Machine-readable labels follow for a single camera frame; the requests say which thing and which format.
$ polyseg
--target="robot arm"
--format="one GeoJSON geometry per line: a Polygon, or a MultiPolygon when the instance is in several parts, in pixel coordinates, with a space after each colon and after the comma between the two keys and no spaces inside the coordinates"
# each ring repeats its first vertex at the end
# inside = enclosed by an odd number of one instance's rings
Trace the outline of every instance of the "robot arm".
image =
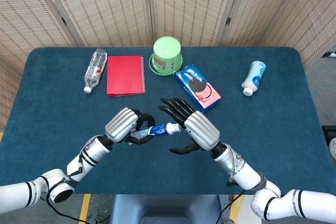
{"type": "Polygon", "coordinates": [[[254,190],[251,208],[266,220],[299,216],[336,223],[336,197],[313,191],[291,190],[281,197],[280,189],[263,174],[255,172],[228,144],[219,141],[218,129],[200,112],[182,99],[161,99],[166,106],[159,109],[169,114],[192,137],[194,144],[186,148],[172,148],[176,154],[203,149],[212,153],[214,161],[245,190],[254,190]]]}
{"type": "Polygon", "coordinates": [[[105,135],[92,137],[84,145],[68,164],[66,174],[61,169],[53,169],[33,181],[0,186],[0,214],[36,204],[41,193],[47,193],[47,198],[55,203],[68,199],[79,182],[112,150],[114,143],[143,144],[153,137],[130,138],[130,131],[138,130],[144,121],[148,121],[148,126],[155,125],[151,115],[124,108],[105,126],[105,135]]]}

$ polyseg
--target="oreo cookie box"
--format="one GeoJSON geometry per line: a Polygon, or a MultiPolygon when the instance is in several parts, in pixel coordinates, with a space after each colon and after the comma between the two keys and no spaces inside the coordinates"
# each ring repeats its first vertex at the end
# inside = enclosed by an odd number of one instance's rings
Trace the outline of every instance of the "oreo cookie box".
{"type": "Polygon", "coordinates": [[[174,73],[175,80],[195,103],[198,110],[205,112],[217,104],[221,96],[194,66],[186,66],[174,73]]]}

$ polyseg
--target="green bowl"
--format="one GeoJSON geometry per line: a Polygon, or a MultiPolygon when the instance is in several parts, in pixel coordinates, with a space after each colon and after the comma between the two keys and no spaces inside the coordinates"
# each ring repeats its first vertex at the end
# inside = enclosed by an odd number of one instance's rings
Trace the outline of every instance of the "green bowl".
{"type": "Polygon", "coordinates": [[[153,50],[150,59],[153,72],[168,76],[181,68],[183,62],[181,44],[177,39],[170,36],[161,37],[154,43],[153,50]]]}

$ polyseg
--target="woven screen panel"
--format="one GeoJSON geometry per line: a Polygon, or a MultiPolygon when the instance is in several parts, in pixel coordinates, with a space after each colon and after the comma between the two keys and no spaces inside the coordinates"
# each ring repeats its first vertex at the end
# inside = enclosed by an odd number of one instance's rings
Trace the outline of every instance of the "woven screen panel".
{"type": "Polygon", "coordinates": [[[226,2],[154,0],[157,38],[173,36],[183,46],[214,45],[226,2]]]}
{"type": "Polygon", "coordinates": [[[336,0],[288,0],[262,45],[294,47],[305,65],[336,36],[336,0]]]}
{"type": "Polygon", "coordinates": [[[0,67],[0,129],[6,126],[19,84],[17,78],[0,67]]]}
{"type": "Polygon", "coordinates": [[[37,47],[71,47],[44,0],[0,0],[0,57],[18,72],[37,47]]]}
{"type": "Polygon", "coordinates": [[[145,0],[60,0],[87,47],[149,46],[145,0]]]}
{"type": "Polygon", "coordinates": [[[241,0],[225,46],[256,46],[283,0],[241,0]]]}

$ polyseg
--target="small white bottle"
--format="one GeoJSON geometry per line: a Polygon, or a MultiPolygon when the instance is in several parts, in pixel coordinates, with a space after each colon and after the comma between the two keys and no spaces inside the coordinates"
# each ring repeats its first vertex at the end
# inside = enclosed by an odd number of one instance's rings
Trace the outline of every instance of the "small white bottle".
{"type": "Polygon", "coordinates": [[[253,61],[247,77],[241,87],[244,89],[243,94],[250,97],[253,92],[259,88],[259,83],[263,73],[266,70],[266,64],[262,61],[253,61]]]}
{"type": "Polygon", "coordinates": [[[104,70],[107,60],[107,52],[98,48],[92,55],[88,70],[86,70],[84,81],[84,92],[91,93],[92,88],[97,86],[104,70]]]}

